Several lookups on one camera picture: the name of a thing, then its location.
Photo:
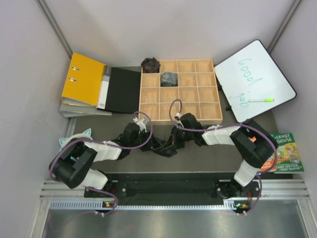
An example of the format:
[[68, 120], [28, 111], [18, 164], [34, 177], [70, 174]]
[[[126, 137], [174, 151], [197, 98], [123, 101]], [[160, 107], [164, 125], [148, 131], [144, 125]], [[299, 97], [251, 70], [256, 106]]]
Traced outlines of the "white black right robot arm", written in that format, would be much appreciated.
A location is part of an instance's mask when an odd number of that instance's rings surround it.
[[236, 147], [243, 158], [231, 184], [231, 190], [237, 196], [249, 191], [249, 183], [265, 162], [277, 153], [277, 141], [253, 119], [231, 126], [203, 127], [193, 114], [177, 113], [174, 121], [181, 142], [193, 140], [198, 146]]

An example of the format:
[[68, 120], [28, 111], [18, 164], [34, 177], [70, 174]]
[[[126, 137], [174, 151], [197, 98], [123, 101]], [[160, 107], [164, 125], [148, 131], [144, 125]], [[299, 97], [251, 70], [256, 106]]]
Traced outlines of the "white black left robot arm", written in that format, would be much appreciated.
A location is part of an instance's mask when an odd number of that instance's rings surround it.
[[122, 160], [131, 150], [145, 148], [152, 137], [152, 131], [146, 128], [148, 123], [147, 118], [134, 118], [112, 141], [93, 140], [91, 128], [59, 139], [59, 153], [49, 165], [51, 178], [69, 188], [92, 187], [100, 196], [110, 195], [112, 184], [102, 172], [91, 169], [92, 164]]

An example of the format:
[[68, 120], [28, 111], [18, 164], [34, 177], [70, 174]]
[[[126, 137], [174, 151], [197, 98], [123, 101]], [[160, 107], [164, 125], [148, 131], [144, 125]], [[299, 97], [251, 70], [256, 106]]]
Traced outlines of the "brown blue striped tie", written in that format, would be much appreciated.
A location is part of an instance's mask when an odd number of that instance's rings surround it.
[[173, 157], [177, 154], [178, 149], [185, 147], [185, 141], [181, 139], [173, 139], [170, 137], [167, 141], [156, 137], [152, 137], [146, 145], [140, 148], [142, 152], [152, 151], [163, 157]]

